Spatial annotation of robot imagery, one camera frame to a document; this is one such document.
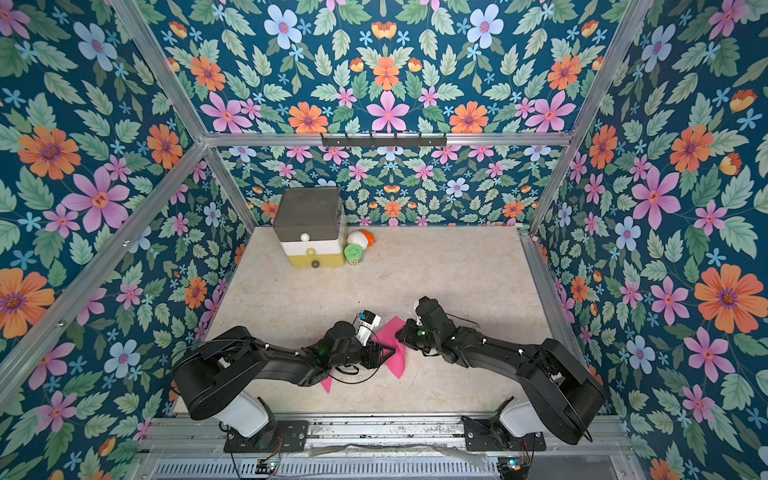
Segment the pink square paper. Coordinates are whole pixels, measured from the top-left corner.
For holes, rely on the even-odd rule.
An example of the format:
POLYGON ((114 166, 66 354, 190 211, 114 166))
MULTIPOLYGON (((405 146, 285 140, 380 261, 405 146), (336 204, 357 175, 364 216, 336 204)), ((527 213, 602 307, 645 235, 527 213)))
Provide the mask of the pink square paper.
POLYGON ((332 384, 333 384, 333 377, 331 375, 328 375, 324 380, 321 381, 321 386, 323 387, 326 393, 331 392, 332 384))

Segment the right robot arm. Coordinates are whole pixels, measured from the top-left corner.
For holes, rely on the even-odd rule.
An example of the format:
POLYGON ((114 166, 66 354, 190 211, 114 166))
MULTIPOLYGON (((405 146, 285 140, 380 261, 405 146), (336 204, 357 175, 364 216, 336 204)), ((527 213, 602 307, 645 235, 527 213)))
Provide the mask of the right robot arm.
POLYGON ((400 343, 449 364, 493 372, 523 388, 524 400, 503 402, 489 420, 490 435, 498 442, 543 433, 568 445, 593 440, 589 427, 606 402, 604 389, 559 341, 519 344, 487 336, 456 325, 430 297, 418 301, 415 314, 395 334, 400 343))

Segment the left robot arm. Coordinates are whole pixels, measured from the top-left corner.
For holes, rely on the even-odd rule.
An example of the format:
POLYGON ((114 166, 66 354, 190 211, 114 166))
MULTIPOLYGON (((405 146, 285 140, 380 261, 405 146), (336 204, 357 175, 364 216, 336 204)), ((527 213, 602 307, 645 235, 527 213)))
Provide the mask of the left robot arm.
POLYGON ((205 342, 173 371, 178 395, 193 420, 215 419, 244 438, 272 429, 274 414, 245 389, 255 380, 308 388, 334 372, 356 367, 376 371, 394 354, 378 340, 362 342, 346 321, 334 324, 318 342, 298 350, 273 346, 236 326, 205 342))

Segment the green lidded can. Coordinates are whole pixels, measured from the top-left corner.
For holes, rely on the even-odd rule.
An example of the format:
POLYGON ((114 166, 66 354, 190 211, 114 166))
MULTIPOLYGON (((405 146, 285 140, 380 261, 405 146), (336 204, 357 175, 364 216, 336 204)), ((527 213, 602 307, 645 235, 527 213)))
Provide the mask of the green lidded can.
POLYGON ((359 265, 363 261, 365 249, 359 244, 349 244, 345 247, 343 253, 346 262, 349 265, 359 265))

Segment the orange white plush toy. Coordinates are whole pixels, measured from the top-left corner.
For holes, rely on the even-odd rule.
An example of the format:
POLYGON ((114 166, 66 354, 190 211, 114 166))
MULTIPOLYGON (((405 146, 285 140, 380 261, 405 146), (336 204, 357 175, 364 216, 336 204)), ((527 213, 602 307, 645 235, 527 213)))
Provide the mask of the orange white plush toy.
POLYGON ((348 245, 358 245, 363 250, 372 247, 376 243, 374 235, 367 230, 354 230, 347 236, 348 245))

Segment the small drawer cabinet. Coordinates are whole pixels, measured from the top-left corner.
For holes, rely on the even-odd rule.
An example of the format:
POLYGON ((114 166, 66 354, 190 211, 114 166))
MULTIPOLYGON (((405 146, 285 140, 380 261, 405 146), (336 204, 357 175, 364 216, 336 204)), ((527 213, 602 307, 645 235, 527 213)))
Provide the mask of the small drawer cabinet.
POLYGON ((273 231, 292 267, 342 266, 346 220, 340 189, 325 186, 285 190, 273 231))

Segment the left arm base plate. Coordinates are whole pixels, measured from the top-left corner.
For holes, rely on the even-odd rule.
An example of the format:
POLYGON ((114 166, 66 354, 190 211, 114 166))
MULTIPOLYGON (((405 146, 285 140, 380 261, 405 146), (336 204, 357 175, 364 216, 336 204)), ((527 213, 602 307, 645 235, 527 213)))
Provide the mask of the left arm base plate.
POLYGON ((297 453, 302 452, 308 438, 309 423, 302 420, 277 420, 251 437, 229 429, 224 445, 227 454, 297 453))

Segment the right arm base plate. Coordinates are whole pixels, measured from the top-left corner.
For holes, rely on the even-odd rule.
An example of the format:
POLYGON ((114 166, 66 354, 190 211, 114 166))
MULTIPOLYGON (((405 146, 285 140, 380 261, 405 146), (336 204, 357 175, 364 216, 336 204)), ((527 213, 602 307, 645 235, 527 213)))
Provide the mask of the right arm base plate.
POLYGON ((546 449, 546 442, 541 433, 516 437, 496 419, 462 416, 461 423, 464 428, 465 448, 470 452, 531 453, 546 449))

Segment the black hook rail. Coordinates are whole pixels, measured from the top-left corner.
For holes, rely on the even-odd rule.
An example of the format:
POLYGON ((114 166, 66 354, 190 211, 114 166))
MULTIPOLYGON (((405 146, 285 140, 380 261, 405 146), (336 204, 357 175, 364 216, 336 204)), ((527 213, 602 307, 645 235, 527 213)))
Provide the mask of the black hook rail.
POLYGON ((378 147, 443 147, 448 145, 446 134, 321 134, 320 139, 323 147, 359 147, 362 149, 378 147))

